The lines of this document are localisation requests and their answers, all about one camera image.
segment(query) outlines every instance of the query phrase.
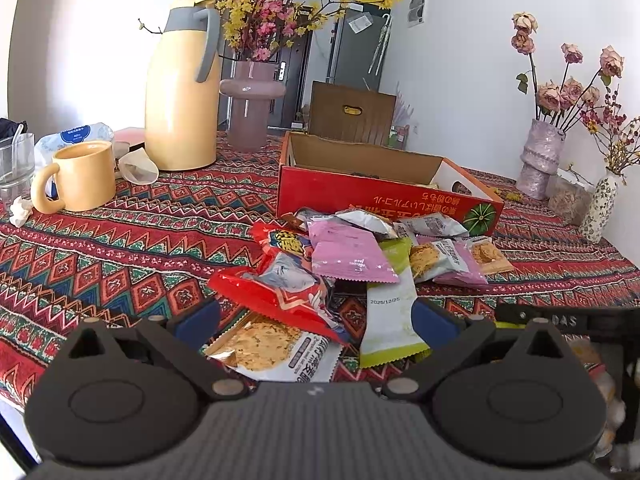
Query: table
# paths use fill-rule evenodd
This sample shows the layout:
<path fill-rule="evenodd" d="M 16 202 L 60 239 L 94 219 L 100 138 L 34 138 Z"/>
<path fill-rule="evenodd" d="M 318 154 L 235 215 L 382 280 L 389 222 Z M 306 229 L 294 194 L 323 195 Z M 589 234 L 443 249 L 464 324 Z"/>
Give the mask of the table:
<path fill-rule="evenodd" d="M 260 153 L 234 152 L 224 134 L 218 160 L 203 170 L 161 173 L 151 186 L 118 181 L 116 198 L 95 210 L 55 215 L 35 212 L 25 227 L 0 221 L 0 394 L 23 406 L 34 384 L 79 319 L 94 316 L 131 326 L 141 316 L 166 317 L 212 294 L 215 269 L 255 265 L 260 248 L 248 235 L 257 219 L 273 221 L 281 139 Z M 513 181 L 476 175 L 513 190 Z M 490 277 L 478 293 L 423 285 L 418 293 L 458 314 L 492 315 L 497 300 L 539 306 L 636 306 L 640 270 L 603 241 L 588 244 L 544 205 L 508 202 L 494 235 L 515 271 Z M 221 299 L 221 328 L 242 306 Z M 355 344 L 345 348 L 336 381 L 379 382 L 410 360 L 358 368 L 366 326 L 360 290 L 334 295 Z"/>

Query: gray thermos handle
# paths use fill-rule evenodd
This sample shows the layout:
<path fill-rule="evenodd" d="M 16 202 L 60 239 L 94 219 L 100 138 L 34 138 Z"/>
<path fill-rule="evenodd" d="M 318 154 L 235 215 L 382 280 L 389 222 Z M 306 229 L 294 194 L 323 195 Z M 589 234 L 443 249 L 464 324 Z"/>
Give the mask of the gray thermos handle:
<path fill-rule="evenodd" d="M 202 54 L 202 62 L 200 68 L 196 72 L 196 81 L 198 83 L 204 83 L 209 77 L 211 67 L 213 66 L 213 60 L 218 52 L 218 32 L 219 23 L 216 20 L 218 12 L 213 7 L 207 7 L 207 9 L 201 9 L 196 11 L 193 15 L 196 20 L 207 20 L 207 39 L 204 44 L 204 53 Z"/>

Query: open box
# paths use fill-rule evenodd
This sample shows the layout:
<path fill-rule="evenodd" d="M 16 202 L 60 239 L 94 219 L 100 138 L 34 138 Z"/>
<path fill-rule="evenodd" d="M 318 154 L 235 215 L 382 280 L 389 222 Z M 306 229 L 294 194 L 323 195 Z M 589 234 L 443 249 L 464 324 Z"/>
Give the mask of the open box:
<path fill-rule="evenodd" d="M 278 216 L 302 207 L 335 213 L 352 206 L 390 220 L 441 212 L 478 236 L 493 233 L 504 202 L 442 156 L 288 132 Z"/>

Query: green melon picture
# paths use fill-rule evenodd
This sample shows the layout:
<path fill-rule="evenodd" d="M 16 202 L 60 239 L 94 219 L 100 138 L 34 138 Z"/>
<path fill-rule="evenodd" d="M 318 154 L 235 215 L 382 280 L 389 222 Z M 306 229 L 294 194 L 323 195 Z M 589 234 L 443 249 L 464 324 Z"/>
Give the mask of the green melon picture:
<path fill-rule="evenodd" d="M 494 224 L 495 207 L 492 204 L 478 204 L 471 209 L 462 221 L 469 236 L 481 236 Z"/>

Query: red snack package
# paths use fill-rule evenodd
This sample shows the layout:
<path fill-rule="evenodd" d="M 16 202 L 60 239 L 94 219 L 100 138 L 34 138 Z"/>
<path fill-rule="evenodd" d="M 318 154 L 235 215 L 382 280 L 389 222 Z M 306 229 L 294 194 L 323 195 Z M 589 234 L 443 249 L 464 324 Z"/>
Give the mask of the red snack package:
<path fill-rule="evenodd" d="M 326 280 L 303 269 L 292 254 L 270 251 L 257 269 L 218 270 L 208 285 L 252 312 L 338 343 L 349 339 L 340 317 L 327 308 Z"/>
<path fill-rule="evenodd" d="M 265 254 L 285 251 L 292 254 L 306 270 L 311 270 L 311 254 L 314 249 L 308 236 L 265 222 L 254 222 L 249 233 Z"/>
<path fill-rule="evenodd" d="M 433 279 L 435 283 L 441 285 L 468 286 L 471 288 L 487 288 L 488 282 L 480 270 L 480 265 L 476 262 L 471 251 L 464 242 L 454 242 L 454 247 L 460 258 L 466 264 L 467 270 L 452 270 Z"/>
<path fill-rule="evenodd" d="M 370 231 L 339 219 L 313 221 L 308 228 L 314 274 L 357 282 L 400 281 Z"/>

